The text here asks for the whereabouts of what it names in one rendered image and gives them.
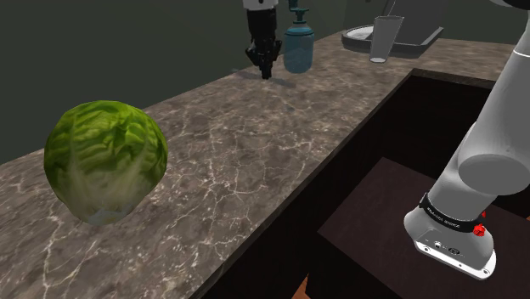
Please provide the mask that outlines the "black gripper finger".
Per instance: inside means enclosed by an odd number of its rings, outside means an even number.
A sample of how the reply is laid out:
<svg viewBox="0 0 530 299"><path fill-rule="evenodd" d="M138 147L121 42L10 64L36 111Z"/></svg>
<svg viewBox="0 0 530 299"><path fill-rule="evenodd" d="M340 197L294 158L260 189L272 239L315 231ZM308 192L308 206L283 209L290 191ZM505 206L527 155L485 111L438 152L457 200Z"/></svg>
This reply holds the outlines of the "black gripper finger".
<svg viewBox="0 0 530 299"><path fill-rule="evenodd" d="M282 46L281 40L271 39L267 46L267 53L265 59L265 78L269 79L272 76L273 62L278 58Z"/></svg>
<svg viewBox="0 0 530 299"><path fill-rule="evenodd" d="M254 42L252 42L249 47L245 50L245 54L248 57L248 59L251 61L251 63L258 67L261 74L262 79L266 79L266 66L264 63L263 57L257 52L257 47Z"/></svg>

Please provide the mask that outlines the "grey drinking glass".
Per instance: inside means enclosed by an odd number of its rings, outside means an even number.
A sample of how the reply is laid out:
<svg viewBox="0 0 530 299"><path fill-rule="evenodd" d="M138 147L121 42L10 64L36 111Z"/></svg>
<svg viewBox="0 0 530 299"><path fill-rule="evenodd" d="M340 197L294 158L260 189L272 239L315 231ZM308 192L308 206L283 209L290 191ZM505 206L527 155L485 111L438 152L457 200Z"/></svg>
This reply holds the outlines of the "grey drinking glass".
<svg viewBox="0 0 530 299"><path fill-rule="evenodd" d="M369 52L370 62L386 62L402 23L402 16L388 15L375 18Z"/></svg>

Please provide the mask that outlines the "blue soap dispenser bottle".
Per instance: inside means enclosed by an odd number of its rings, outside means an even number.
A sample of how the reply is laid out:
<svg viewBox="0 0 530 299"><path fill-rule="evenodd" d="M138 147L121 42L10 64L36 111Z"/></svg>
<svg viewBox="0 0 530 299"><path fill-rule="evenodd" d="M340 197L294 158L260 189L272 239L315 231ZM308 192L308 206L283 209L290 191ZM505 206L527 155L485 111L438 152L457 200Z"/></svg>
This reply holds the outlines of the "blue soap dispenser bottle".
<svg viewBox="0 0 530 299"><path fill-rule="evenodd" d="M296 15L285 31L284 66L293 74L301 74L312 67L314 31L304 20L308 8L300 8L298 0L288 0L289 10Z"/></svg>

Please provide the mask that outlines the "green lettuce head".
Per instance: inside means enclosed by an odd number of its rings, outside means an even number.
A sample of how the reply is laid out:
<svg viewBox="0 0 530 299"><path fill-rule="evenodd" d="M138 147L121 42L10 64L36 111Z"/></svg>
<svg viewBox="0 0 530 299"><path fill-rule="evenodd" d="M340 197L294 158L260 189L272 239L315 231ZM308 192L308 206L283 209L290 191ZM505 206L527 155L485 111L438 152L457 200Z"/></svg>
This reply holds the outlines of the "green lettuce head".
<svg viewBox="0 0 530 299"><path fill-rule="evenodd" d="M96 226L122 220L156 187L166 138L142 110L96 100L67 110L48 135L43 168L70 212Z"/></svg>

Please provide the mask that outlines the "dark robot stand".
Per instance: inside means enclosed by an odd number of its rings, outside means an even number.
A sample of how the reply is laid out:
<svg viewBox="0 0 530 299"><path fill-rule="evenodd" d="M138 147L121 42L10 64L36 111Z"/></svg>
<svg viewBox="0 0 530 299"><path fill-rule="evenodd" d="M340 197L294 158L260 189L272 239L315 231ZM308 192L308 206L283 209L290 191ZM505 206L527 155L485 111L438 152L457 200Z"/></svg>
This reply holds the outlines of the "dark robot stand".
<svg viewBox="0 0 530 299"><path fill-rule="evenodd" d="M353 278L346 294L324 299L530 299L530 221L497 206L487 210L497 264L477 280L418 251L403 226L434 181L380 159L319 229L319 234L392 289L385 296Z"/></svg>

